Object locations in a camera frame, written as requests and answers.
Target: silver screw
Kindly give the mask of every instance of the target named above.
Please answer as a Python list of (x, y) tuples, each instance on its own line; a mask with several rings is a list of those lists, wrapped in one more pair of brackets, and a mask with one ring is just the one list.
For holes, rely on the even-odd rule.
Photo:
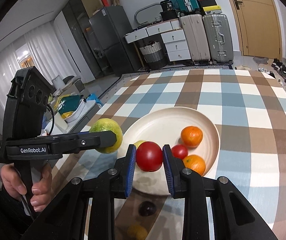
[(223, 184), (226, 184), (228, 182), (228, 178), (227, 177), (220, 177), (219, 181)]
[(111, 168), (107, 171), (107, 173), (110, 175), (115, 175), (117, 173), (117, 169)]
[(192, 170), (189, 168), (184, 168), (184, 169), (182, 169), (182, 172), (186, 175), (190, 175), (192, 173)]
[(71, 180), (71, 183), (72, 183), (73, 185), (77, 185), (77, 184), (79, 184), (80, 182), (81, 182), (81, 179), (78, 178), (78, 177), (75, 177), (75, 178), (73, 178), (73, 179)]

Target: door handle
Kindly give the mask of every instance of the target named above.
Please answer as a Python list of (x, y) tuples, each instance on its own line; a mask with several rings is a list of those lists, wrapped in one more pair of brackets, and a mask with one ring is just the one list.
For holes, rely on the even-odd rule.
[(236, 9), (238, 9), (239, 10), (239, 3), (243, 3), (243, 2), (241, 2), (241, 1), (238, 1), (238, 0), (234, 0), (234, 3), (235, 3), (235, 6), (236, 6)]

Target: gray refrigerator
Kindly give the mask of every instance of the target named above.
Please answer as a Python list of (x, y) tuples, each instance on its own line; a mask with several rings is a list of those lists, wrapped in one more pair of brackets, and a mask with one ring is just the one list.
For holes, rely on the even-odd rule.
[(89, 22), (117, 76), (133, 73), (141, 67), (134, 45), (124, 38), (133, 29), (122, 6), (104, 7)]

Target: checkered tablecloth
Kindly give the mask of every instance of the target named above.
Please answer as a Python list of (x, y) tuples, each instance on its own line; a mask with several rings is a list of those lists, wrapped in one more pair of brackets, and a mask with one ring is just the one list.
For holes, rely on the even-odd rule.
[[(286, 240), (286, 93), (278, 82), (266, 73), (244, 70), (142, 75), (117, 91), (89, 125), (111, 118), (125, 133), (144, 115), (174, 106), (197, 109), (211, 119), (221, 139), (216, 178), (227, 176), (278, 239)], [(66, 157), (54, 171), (54, 182), (60, 182), (55, 190), (75, 176), (94, 178), (113, 167), (115, 160), (116, 153), (95, 150)], [(156, 204), (154, 216), (138, 215), (144, 200)], [(183, 200), (133, 190), (126, 201), (115, 201), (116, 238), (128, 239), (126, 229), (135, 222), (147, 229), (147, 239), (181, 239), (183, 214)], [(212, 224), (210, 231), (214, 239)]]

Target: green fruit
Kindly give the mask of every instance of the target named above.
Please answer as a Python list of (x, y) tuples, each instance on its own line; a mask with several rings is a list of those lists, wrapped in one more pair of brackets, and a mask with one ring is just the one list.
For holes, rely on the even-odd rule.
[(137, 141), (136, 143), (134, 143), (134, 145), (136, 146), (136, 149), (141, 145), (141, 143), (144, 143), (145, 141), (143, 140), (140, 140), (140, 141)]
[(97, 120), (90, 128), (89, 132), (102, 132), (112, 131), (116, 134), (116, 143), (113, 146), (106, 148), (97, 148), (96, 150), (101, 153), (112, 153), (115, 152), (122, 144), (123, 133), (118, 123), (109, 118), (102, 118)]

